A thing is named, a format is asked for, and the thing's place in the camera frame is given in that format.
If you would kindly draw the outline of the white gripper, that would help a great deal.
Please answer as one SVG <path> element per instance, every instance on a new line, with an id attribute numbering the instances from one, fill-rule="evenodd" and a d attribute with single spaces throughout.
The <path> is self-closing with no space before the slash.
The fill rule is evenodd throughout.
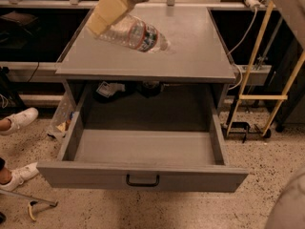
<path id="1" fill-rule="evenodd" d="M 149 0 L 99 0 L 88 19 L 88 30 L 94 36 L 100 36 L 133 9 L 131 1 L 143 3 Z"/>

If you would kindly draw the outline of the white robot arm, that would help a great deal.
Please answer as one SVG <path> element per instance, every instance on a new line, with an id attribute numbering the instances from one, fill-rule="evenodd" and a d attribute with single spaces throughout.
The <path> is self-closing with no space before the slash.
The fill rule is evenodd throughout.
<path id="1" fill-rule="evenodd" d="M 99 0 L 87 23 L 99 38 L 121 20 L 138 3 L 149 0 Z M 298 42 L 304 45 L 304 0 L 272 0 L 280 9 Z M 305 166 L 299 168 L 279 195 L 264 229 L 305 229 Z"/>

